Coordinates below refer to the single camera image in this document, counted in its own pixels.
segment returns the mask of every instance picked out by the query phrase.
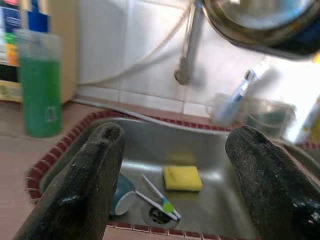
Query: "stainless steel sink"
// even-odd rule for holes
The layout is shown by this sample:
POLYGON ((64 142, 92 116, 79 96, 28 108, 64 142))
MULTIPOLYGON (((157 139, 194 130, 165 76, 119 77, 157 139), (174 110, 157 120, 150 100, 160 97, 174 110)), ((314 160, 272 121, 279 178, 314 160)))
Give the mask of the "stainless steel sink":
POLYGON ((143 182, 142 174, 145 174, 182 216, 180 222, 168 221, 148 203, 137 198, 129 212, 112 217, 112 221, 234 238, 255 239, 259 236, 225 152, 226 133, 196 133, 126 118, 97 120, 45 176, 40 186, 42 192, 87 141, 91 132, 105 122, 118 123, 126 133, 121 172, 137 190, 159 200, 143 182), (197 166, 203 190, 199 193, 166 191, 163 167, 172 165, 197 166))

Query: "countertop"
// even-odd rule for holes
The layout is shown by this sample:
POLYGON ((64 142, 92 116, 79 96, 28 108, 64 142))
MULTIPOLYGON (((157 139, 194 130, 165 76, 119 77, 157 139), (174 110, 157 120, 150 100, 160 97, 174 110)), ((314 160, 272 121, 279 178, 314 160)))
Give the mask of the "countertop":
MULTIPOLYGON (((24 133, 20 104, 0 101, 0 234, 14 237, 33 206, 24 192, 23 178, 29 168, 87 114, 100 108, 67 103, 63 107, 63 129, 51 138, 32 138, 24 133)), ((177 240, 181 237, 153 234, 114 227, 106 228, 104 240, 177 240)))

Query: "blue cup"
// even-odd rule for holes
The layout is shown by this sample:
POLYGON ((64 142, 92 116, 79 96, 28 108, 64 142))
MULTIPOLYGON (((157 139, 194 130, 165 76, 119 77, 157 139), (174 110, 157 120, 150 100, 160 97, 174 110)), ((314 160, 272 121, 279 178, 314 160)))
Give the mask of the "blue cup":
POLYGON ((136 198, 137 195, 134 184, 120 173, 110 215, 120 216, 125 214, 133 206, 136 198))

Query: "drain strainer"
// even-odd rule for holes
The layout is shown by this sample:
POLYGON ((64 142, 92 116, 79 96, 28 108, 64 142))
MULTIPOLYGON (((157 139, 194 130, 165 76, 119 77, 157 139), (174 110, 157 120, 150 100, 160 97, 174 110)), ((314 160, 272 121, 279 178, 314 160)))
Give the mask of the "drain strainer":
POLYGON ((163 229, 173 229, 179 223, 179 221, 172 220, 168 215, 150 205, 142 208, 142 218, 149 226, 163 229))

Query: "yellow sponge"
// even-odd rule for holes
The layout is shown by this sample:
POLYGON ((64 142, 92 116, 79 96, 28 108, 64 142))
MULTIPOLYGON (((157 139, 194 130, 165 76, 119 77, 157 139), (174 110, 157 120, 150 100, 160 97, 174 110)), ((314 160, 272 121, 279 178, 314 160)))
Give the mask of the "yellow sponge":
POLYGON ((203 187, 195 166, 164 167, 164 182, 167 190, 198 192, 203 187))

